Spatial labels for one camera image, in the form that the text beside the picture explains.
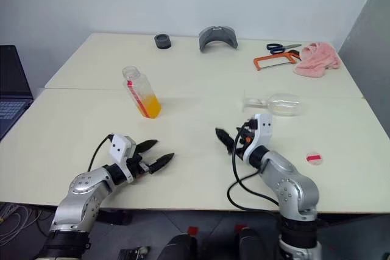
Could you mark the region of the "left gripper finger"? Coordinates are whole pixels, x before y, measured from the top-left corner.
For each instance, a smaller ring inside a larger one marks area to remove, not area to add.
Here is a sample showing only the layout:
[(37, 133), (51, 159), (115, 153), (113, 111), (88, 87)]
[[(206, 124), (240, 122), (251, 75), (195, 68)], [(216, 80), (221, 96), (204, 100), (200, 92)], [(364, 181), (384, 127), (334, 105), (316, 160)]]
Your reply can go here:
[(136, 145), (136, 153), (144, 153), (150, 150), (158, 141), (156, 139), (148, 139)]
[(169, 153), (166, 155), (161, 156), (154, 162), (153, 164), (149, 165), (149, 173), (154, 174), (161, 168), (165, 167), (173, 158), (174, 153)]

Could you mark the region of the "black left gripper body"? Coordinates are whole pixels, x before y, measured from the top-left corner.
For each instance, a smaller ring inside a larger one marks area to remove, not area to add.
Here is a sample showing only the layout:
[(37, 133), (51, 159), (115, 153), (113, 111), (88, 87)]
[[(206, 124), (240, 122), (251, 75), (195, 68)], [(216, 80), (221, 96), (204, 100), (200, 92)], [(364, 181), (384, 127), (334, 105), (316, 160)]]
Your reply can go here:
[(143, 161), (143, 157), (138, 152), (134, 152), (132, 157), (127, 159), (127, 168), (133, 178), (152, 173), (150, 166)]

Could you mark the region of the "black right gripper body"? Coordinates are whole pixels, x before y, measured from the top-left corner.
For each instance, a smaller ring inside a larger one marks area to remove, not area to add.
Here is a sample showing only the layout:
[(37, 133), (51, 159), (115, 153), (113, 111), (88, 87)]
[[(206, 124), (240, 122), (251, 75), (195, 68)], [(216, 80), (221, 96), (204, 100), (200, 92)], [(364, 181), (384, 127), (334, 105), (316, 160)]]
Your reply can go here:
[(250, 118), (243, 127), (237, 127), (241, 156), (259, 156), (259, 122), (258, 119)]

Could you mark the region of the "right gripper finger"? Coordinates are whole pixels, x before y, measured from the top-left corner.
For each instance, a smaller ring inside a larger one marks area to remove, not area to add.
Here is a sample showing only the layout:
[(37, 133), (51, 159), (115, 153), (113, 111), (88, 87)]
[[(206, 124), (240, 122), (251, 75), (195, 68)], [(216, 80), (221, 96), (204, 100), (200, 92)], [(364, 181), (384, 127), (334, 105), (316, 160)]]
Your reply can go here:
[(221, 128), (215, 128), (216, 136), (220, 142), (226, 147), (228, 154), (231, 154), (234, 146), (234, 139)]

